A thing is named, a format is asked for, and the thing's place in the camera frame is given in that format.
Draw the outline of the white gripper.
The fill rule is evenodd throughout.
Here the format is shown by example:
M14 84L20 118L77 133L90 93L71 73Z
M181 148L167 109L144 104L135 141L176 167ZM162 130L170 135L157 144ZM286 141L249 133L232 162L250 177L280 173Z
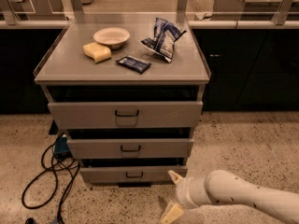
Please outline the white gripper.
M184 214L185 209L194 209L207 204L206 180L203 177L183 178L173 170L169 170L168 174L176 185L176 200L178 203L170 202L167 205L159 224L172 224Z

